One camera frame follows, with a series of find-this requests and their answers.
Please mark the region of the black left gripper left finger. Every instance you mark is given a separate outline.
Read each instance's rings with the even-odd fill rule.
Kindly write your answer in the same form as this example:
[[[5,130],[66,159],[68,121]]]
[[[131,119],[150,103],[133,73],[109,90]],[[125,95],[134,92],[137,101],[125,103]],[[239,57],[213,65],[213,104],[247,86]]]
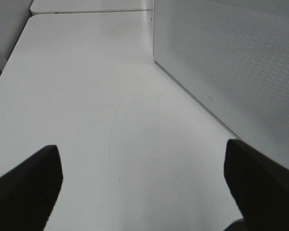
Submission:
[[[42,231],[63,182],[56,145],[47,145],[0,177],[0,231]]]

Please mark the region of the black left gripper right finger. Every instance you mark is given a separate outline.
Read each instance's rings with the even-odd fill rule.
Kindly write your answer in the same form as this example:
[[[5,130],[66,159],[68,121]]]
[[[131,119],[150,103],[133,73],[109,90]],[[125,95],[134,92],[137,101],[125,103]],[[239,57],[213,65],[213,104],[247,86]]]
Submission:
[[[227,230],[289,231],[289,170],[241,140],[226,144],[224,177],[242,219]]]

